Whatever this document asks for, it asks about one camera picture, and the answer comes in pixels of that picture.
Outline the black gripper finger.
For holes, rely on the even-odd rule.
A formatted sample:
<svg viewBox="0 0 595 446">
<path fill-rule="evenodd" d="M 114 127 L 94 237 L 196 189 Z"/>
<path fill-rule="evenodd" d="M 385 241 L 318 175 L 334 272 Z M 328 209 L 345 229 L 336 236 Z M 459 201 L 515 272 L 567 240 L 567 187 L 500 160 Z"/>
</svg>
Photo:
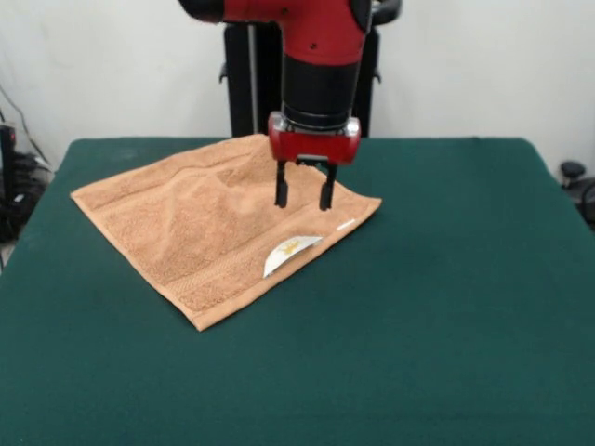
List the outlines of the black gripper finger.
<svg viewBox="0 0 595 446">
<path fill-rule="evenodd" d="M 327 211 L 332 208 L 338 167 L 336 164 L 322 164 L 322 167 L 326 171 L 326 180 L 321 188 L 319 206 L 322 211 Z"/>
<path fill-rule="evenodd" d="M 288 198 L 288 184 L 285 180 L 285 166 L 286 161 L 277 162 L 274 204 L 280 208 L 286 208 Z"/>
</svg>

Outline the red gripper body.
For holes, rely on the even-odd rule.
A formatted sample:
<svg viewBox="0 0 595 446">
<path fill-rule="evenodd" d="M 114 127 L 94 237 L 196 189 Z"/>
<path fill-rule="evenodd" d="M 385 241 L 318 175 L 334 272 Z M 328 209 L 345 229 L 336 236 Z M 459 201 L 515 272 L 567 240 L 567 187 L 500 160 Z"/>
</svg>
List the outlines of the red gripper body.
<svg viewBox="0 0 595 446">
<path fill-rule="evenodd" d="M 293 125 L 280 111 L 269 117 L 271 154 L 276 161 L 351 164 L 360 146 L 360 120 L 351 117 L 335 130 L 314 131 Z"/>
</svg>

